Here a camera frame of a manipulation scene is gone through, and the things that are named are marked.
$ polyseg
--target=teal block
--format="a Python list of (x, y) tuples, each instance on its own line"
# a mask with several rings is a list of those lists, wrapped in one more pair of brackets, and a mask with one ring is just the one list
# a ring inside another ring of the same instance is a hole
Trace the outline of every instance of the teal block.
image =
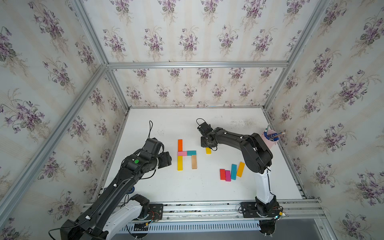
[(196, 155), (196, 151), (187, 151), (187, 156)]
[(232, 164), (231, 168), (231, 179), (236, 180), (237, 165)]

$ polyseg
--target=pink cup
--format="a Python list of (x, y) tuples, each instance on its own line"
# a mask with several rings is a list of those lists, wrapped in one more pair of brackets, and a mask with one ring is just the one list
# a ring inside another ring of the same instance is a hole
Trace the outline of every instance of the pink cup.
[[(267, 131), (267, 135), (269, 135), (269, 134), (272, 134), (272, 133), (276, 133), (274, 130), (268, 130)], [(265, 136), (264, 136), (264, 132), (263, 133), (261, 133), (260, 134), (260, 136), (261, 136), (261, 138), (263, 139), (263, 141), (265, 142), (265, 144), (266, 144), (266, 146), (269, 148), (269, 149), (271, 149), (271, 147), (273, 147), (274, 145), (276, 145), (277, 144), (277, 142), (278, 142), (278, 140), (277, 141), (270, 141), (270, 140), (268, 140), (267, 138), (265, 138)]]

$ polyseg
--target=blue wheel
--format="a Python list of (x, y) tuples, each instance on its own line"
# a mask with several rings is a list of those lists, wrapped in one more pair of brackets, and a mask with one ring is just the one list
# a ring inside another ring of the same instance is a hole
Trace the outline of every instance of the blue wheel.
[(129, 191), (128, 191), (128, 194), (131, 194), (135, 191), (135, 187), (132, 187)]

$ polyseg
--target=colorful blocks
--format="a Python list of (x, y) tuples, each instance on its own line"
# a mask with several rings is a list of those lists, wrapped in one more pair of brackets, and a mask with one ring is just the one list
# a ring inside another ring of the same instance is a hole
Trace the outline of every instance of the colorful blocks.
[(232, 164), (231, 179), (233, 179), (233, 180), (236, 180), (236, 169), (237, 169), (237, 165), (236, 164)]
[(231, 171), (225, 170), (225, 181), (230, 182), (231, 181)]
[(185, 157), (187, 156), (187, 151), (177, 152), (177, 155)]
[(197, 169), (196, 155), (192, 155), (192, 169)]
[(220, 169), (220, 180), (225, 180), (225, 169)]
[(179, 152), (183, 151), (183, 140), (182, 139), (179, 139), (177, 147), (178, 147)]
[(183, 171), (183, 156), (177, 157), (177, 170)]
[(187, 151), (187, 156), (196, 155), (196, 151)]
[(236, 176), (241, 177), (243, 175), (244, 166), (245, 166), (245, 163), (240, 162), (239, 169), (237, 170)]

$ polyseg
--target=white table surface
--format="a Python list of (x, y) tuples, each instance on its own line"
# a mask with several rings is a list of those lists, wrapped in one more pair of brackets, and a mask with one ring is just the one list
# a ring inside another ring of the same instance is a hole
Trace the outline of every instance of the white table surface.
[[(139, 180), (134, 194), (141, 194), (151, 202), (255, 199), (255, 173), (247, 166), (241, 178), (231, 182), (220, 180), (219, 169), (231, 170), (232, 164), (238, 166), (240, 161), (244, 162), (242, 153), (219, 144), (217, 151), (207, 155), (205, 148), (200, 146), (197, 118), (206, 120), (213, 129), (221, 127), (243, 134), (261, 134), (267, 126), (261, 108), (131, 109), (105, 186), (116, 176), (121, 161), (144, 145), (148, 122), (152, 120), (151, 137), (164, 144), (165, 151), (172, 157), (172, 165), (158, 169), (150, 179)], [(192, 169), (191, 157), (187, 156), (183, 157), (183, 171), (177, 171), (178, 139), (183, 140), (183, 151), (197, 151), (197, 169)], [(279, 147), (273, 146), (271, 152), (271, 191), (277, 199), (301, 199)]]

